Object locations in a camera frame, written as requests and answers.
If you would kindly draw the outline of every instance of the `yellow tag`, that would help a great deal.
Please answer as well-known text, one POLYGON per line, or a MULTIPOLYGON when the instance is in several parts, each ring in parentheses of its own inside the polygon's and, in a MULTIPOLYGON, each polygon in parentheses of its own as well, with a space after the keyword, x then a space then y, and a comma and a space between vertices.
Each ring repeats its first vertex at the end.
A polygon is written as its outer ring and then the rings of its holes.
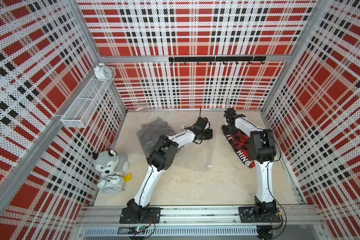
POLYGON ((123 178, 124 178, 124 182, 128 182, 128 181, 132 180, 132 176, 130 173, 123 178))

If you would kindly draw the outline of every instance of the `gray husky plush toy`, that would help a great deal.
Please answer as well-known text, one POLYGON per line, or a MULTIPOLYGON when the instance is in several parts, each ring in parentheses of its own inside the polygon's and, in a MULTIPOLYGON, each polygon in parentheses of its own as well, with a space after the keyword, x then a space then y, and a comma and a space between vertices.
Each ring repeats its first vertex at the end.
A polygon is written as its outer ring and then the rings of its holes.
POLYGON ((101 178, 110 175, 122 175, 126 173, 129 168, 127 156, 123 154, 116 154, 111 149, 109 151, 101 152, 100 154, 92 153, 95 160, 93 165, 95 169, 101 172, 101 178))

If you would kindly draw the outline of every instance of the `white wire basket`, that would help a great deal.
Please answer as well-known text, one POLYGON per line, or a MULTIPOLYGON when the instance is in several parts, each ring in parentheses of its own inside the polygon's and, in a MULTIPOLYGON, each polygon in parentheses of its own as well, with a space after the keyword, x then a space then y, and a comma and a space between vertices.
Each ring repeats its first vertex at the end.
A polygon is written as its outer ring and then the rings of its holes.
POLYGON ((98 80, 93 75, 79 96, 68 108, 61 121, 66 127, 86 128, 99 106, 110 83, 116 76, 115 68, 109 67, 111 78, 98 80))

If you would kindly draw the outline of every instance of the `beige floor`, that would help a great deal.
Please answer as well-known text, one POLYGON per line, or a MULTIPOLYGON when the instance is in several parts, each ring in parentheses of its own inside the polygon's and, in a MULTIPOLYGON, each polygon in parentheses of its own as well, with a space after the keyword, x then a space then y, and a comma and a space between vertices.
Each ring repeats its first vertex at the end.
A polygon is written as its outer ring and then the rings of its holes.
MULTIPOLYGON (((260 127, 264 122, 258 112, 237 112, 260 127)), ((99 192, 95 206, 123 206, 134 197, 148 170, 136 132, 141 124, 156 117, 168 121, 176 133, 182 124, 192 125, 198 117, 195 111, 129 112, 116 143, 116 152, 132 159, 128 172, 132 180, 124 191, 115 195, 99 192)), ((187 144, 175 156, 172 166, 162 175, 151 205, 242 205, 253 204, 256 194, 256 170, 249 169, 237 157, 223 136, 223 112, 202 111, 213 129, 213 139, 202 144, 187 144)), ((280 162, 273 167, 273 191, 280 204, 297 204, 289 180, 280 162)))

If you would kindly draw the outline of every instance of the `black hook rack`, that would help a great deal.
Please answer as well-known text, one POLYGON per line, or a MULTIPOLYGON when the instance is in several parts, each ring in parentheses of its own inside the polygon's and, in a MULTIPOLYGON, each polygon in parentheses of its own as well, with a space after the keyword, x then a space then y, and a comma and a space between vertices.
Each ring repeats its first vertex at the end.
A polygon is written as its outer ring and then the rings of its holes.
POLYGON ((213 56, 213 57, 169 57, 168 61, 170 63, 173 62, 183 62, 184 65, 187 64, 187 62, 196 62, 197 65, 199 65, 200 62, 209 62, 210 65, 212 65, 215 62, 223 62, 225 65, 226 62, 236 62, 236 64, 239 64, 239 62, 248 62, 248 64, 252 64, 252 62, 260 62, 261 64, 265 63, 265 60, 267 59, 266 56, 213 56))

